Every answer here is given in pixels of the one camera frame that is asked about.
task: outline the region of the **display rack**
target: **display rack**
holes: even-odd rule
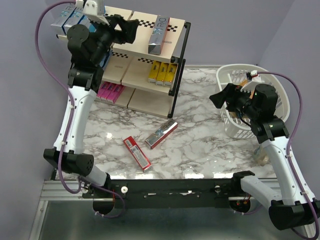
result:
[[[140,22],[133,44],[113,44],[112,56],[102,77],[103,81],[122,84],[128,89],[121,94],[125,93],[125,96],[120,97],[115,105],[162,118],[172,118],[185,67],[184,55],[191,23],[171,17],[161,54],[153,55],[148,54],[148,43],[157,15],[109,6],[105,6],[105,10],[108,16],[118,14],[125,20],[138,19]],[[174,56],[184,28],[186,30],[180,55]],[[57,35],[57,37],[67,41],[66,36]],[[177,64],[171,87],[148,82],[153,61]]]

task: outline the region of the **pink box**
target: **pink box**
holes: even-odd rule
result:
[[[100,87],[100,89],[99,89],[99,91],[98,91],[98,93],[97,93],[97,97],[98,98],[101,98],[101,95],[104,93],[104,91],[107,89],[107,87],[108,87],[108,85],[109,85],[110,83],[109,82],[107,82],[107,81],[105,81],[102,85],[101,85],[101,87]]]
[[[118,97],[121,95],[121,93],[123,92],[124,89],[125,89],[125,86],[123,86],[123,85],[115,86],[113,91],[108,96],[107,101],[114,104],[117,101]]]
[[[108,85],[108,87],[106,88],[106,90],[104,90],[104,92],[102,93],[102,95],[100,97],[101,100],[107,101],[107,98],[108,98],[109,94],[114,90],[115,87],[116,87],[115,83],[110,83]]]

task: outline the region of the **transparent plastic bag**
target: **transparent plastic bag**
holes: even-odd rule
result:
[[[261,144],[258,146],[256,150],[254,150],[253,159],[260,166],[264,166],[268,163],[269,157],[264,148],[261,146]]]

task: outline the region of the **gray floor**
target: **gray floor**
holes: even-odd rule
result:
[[[51,202],[41,240],[295,240],[278,231],[266,210],[254,215],[229,209],[131,209],[116,219],[94,216],[91,202]]]

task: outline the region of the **yellow box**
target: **yellow box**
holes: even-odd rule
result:
[[[164,78],[164,85],[171,87],[177,71],[177,64],[170,63]]]
[[[168,70],[169,63],[162,62],[160,65],[158,77],[156,78],[156,83],[157,85],[164,85],[165,77],[167,75],[167,70]]]
[[[149,83],[156,83],[160,65],[161,65],[161,62],[153,61],[152,68],[148,77]]]

